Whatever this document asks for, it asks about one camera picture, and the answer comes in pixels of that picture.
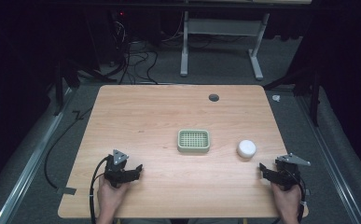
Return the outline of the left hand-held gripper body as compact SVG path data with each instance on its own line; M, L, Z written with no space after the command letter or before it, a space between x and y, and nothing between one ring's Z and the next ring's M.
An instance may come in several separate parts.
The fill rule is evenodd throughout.
M117 149L108 156L104 168L104 178L108 180L112 187L119 188L121 184L130 182L129 175L125 170L129 156Z

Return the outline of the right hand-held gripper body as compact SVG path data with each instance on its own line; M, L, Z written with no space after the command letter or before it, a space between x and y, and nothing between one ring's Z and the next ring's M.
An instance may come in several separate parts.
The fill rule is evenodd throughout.
M281 175L280 185L284 187L284 190L289 190L300 183L300 165L311 165L309 161L305 161L293 153L277 157L275 163L276 170Z

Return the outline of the white round soap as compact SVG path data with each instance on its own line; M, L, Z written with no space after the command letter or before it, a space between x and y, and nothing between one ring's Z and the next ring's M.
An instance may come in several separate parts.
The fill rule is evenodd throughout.
M251 140L242 140L237 146L237 153L245 159L252 158L257 152L256 145Z

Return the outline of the green soap dish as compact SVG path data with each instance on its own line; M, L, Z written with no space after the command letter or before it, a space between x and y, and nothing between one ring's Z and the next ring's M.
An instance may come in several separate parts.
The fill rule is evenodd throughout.
M207 153L210 134L206 130L180 130L177 134L177 150L184 153Z

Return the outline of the person's right hand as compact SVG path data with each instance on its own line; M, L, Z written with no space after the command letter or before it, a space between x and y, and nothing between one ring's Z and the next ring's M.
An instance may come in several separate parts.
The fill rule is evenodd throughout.
M299 186L281 190L278 184L271 183L275 206L280 217L296 217L299 214L301 191Z

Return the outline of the person's left hand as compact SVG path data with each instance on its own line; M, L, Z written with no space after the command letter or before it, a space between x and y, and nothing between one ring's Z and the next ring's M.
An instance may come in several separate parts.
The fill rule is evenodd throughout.
M129 187L130 184L125 183L119 188L114 188L108 180L101 176L98 189L99 217L115 218L115 214L122 204Z

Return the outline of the black metal stand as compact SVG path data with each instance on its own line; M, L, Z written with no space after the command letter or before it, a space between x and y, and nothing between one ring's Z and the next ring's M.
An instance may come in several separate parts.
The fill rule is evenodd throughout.
M292 90L295 96L310 95L309 115L314 126L318 125L317 109L319 105L320 70L319 64L309 64L300 68L290 67L286 75L264 85L266 91L272 90L280 85L294 84Z

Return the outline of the aluminium floor rail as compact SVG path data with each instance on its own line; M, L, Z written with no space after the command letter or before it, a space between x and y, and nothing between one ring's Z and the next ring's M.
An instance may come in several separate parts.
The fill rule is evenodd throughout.
M351 220L352 224L361 224L360 207L355 200L354 194L349 184L340 171L337 162L331 154L330 148L328 147L322 132L317 126L314 125L312 119L310 118L309 107L306 100L303 97L297 97L296 101L302 114L305 116L310 128L312 129L312 133L318 143L318 149L323 158L328 174L348 214L349 219Z
M52 101L48 110L36 122L35 126L21 143L20 149L26 149L28 155L18 153L14 159L14 164L15 162L20 163L21 159L25 159L25 162L22 164L21 172L13 175L17 177L17 182L14 184L12 191L8 194L7 200L0 210L0 224L10 224L17 213L23 197L32 184L35 174L42 163L43 157L48 152L49 141L62 120L62 110L68 106L74 94L75 91L71 88L67 88L64 91L64 103L59 112L55 111L56 105Z

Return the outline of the white desk frame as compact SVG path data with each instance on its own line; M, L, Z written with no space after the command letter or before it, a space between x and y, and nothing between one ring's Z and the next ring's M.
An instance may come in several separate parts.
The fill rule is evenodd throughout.
M235 21L219 19L190 18L188 12L184 13L183 21L183 46L181 53L180 76L188 74L188 36L189 35L230 35L252 36L256 39L255 46L247 51L256 80L262 80L263 74L257 58L263 35L270 18L265 13L259 21Z

